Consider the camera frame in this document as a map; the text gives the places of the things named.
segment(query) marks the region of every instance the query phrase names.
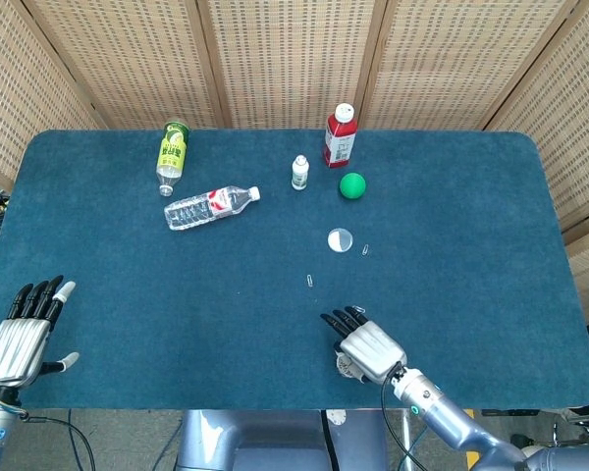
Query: blue felt tablecloth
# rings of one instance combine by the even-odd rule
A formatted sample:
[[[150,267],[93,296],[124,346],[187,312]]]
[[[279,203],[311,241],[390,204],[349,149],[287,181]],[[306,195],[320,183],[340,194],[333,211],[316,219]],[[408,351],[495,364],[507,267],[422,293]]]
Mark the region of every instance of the blue felt tablecloth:
[[[48,131],[29,145],[0,236],[0,320],[19,287],[62,273],[78,287],[46,357],[81,358],[25,406],[379,406],[377,387],[339,376],[319,319],[352,303],[461,406],[589,403],[589,340],[528,137],[361,131],[330,170],[322,131],[195,131],[171,199],[160,138]],[[290,182],[299,153],[305,191]],[[368,183],[357,201],[338,193],[349,171]],[[168,229],[166,204],[228,184],[261,200]],[[347,253],[328,248],[336,227]]]

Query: white bottle cap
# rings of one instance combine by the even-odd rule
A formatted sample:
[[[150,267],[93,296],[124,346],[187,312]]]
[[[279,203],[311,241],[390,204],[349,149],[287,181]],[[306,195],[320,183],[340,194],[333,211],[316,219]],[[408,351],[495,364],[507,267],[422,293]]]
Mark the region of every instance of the white bottle cap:
[[[257,201],[259,199],[259,188],[257,186],[249,188],[248,193],[251,196],[251,201]]]
[[[160,184],[159,194],[161,194],[162,196],[170,196],[171,194],[173,194],[173,188],[169,184]]]
[[[334,116],[339,123],[348,123],[353,119],[353,107],[348,103],[341,103],[336,107]]]

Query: robotic hand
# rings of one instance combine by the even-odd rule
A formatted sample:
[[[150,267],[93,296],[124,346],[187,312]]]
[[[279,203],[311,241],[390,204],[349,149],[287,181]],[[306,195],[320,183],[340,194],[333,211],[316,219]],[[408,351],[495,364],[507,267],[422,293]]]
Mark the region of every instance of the robotic hand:
[[[407,368],[403,348],[364,317],[364,312],[360,307],[348,306],[345,312],[334,310],[336,317],[321,314],[343,338],[337,348],[341,374],[383,387],[391,384],[394,395],[447,445],[480,453],[472,471],[589,471],[589,447],[544,448],[526,458],[520,449],[493,437],[423,373]],[[410,458],[425,470],[421,463]]]
[[[0,324],[0,458],[17,418],[28,418],[18,399],[20,389],[41,375],[66,371],[79,359],[73,352],[60,361],[43,361],[50,333],[75,288],[67,282],[55,293],[62,281],[58,276],[23,287]]]

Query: red bottle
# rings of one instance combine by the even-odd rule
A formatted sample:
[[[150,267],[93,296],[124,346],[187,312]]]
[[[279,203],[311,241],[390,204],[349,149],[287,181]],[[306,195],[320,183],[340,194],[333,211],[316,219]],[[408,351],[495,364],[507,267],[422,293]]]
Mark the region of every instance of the red bottle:
[[[336,107],[336,112],[327,119],[325,130],[323,158],[330,169],[349,163],[356,131],[357,121],[353,118],[353,107],[348,103],[341,103]]]

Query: floor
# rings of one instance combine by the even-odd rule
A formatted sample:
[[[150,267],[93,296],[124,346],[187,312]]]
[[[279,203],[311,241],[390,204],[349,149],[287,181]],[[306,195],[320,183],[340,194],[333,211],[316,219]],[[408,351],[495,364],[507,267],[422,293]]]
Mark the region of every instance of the floor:
[[[32,410],[31,415],[67,420],[65,409]],[[96,468],[116,471],[151,470],[158,456],[169,442],[170,446],[157,465],[157,470],[172,470],[179,447],[179,434],[175,431],[181,423],[183,411],[179,410],[104,410],[75,409],[72,422],[87,436],[94,452]],[[402,436],[400,413],[390,411],[391,422]],[[568,426],[557,415],[542,412],[537,417],[481,417],[476,418],[485,428],[502,440],[513,433],[525,434],[536,440],[548,441],[552,436],[555,420],[561,423],[564,439],[577,438],[577,427]],[[422,424],[410,419],[410,440],[422,430]],[[86,452],[75,438],[83,469],[89,469]],[[400,451],[387,434],[389,469],[398,469]],[[434,434],[426,433],[414,450],[415,456],[429,470],[466,470],[464,453],[450,450]],[[18,423],[9,446],[5,450],[1,471],[70,471],[78,470],[70,438],[65,427],[56,424]]]

